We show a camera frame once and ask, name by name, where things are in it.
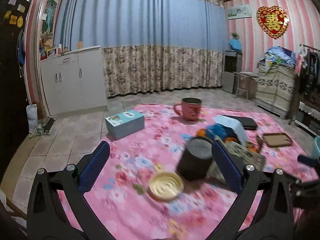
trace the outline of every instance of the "tile floor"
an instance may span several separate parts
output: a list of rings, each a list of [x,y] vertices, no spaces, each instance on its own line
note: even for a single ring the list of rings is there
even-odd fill
[[[193,96],[203,100],[203,106],[210,108],[234,109],[239,111],[263,112],[272,117],[289,133],[305,152],[312,148],[313,138],[262,108],[254,101],[235,98],[220,89],[185,89],[127,96],[117,96],[108,100],[108,111],[80,116],[72,116],[55,121],[51,135],[39,138],[25,162],[16,183],[12,200],[23,210],[27,210],[29,194],[36,171],[44,167],[47,171],[58,171],[68,163],[77,163],[83,155],[91,153],[107,133],[104,117],[134,108],[137,104],[157,103],[173,105],[182,98]]]

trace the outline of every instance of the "tablecloth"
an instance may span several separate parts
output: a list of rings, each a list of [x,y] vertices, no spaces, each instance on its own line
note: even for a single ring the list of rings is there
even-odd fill
[[[196,131],[213,124],[218,114],[251,117],[256,131],[246,130],[252,143],[256,134],[283,132],[268,114],[202,108],[198,122],[184,121],[172,106],[137,105],[135,111],[145,116],[145,128],[110,143],[110,158],[90,192],[84,193],[88,204],[117,240],[150,240],[176,236],[179,240],[205,239],[219,224],[236,198],[236,194],[210,184],[199,184],[190,193],[164,203],[153,200],[147,193],[149,179],[159,170],[175,171],[185,143]],[[291,147],[268,148],[265,171],[275,168],[300,177],[303,181],[317,178],[313,169],[297,162],[304,154],[294,141]],[[258,192],[241,227],[249,226],[261,198]],[[75,228],[81,230],[66,200],[59,192],[66,215]]]

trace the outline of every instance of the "pink mug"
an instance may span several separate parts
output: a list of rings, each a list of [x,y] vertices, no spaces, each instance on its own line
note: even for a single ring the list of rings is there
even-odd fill
[[[173,110],[178,116],[181,116],[181,112],[177,110],[177,106],[181,105],[183,119],[198,120],[201,103],[202,101],[199,98],[183,98],[182,103],[178,103],[173,106]]]

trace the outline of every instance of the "white plastic bag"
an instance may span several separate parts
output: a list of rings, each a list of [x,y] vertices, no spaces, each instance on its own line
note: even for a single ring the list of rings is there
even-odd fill
[[[26,109],[29,123],[29,132],[32,133],[33,130],[39,125],[37,105],[29,105],[26,107]]]

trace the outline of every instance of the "yellow round lid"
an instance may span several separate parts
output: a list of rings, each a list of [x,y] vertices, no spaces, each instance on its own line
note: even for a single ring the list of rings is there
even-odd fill
[[[172,200],[183,191],[181,177],[173,172],[161,172],[149,181],[150,193],[164,201]]]

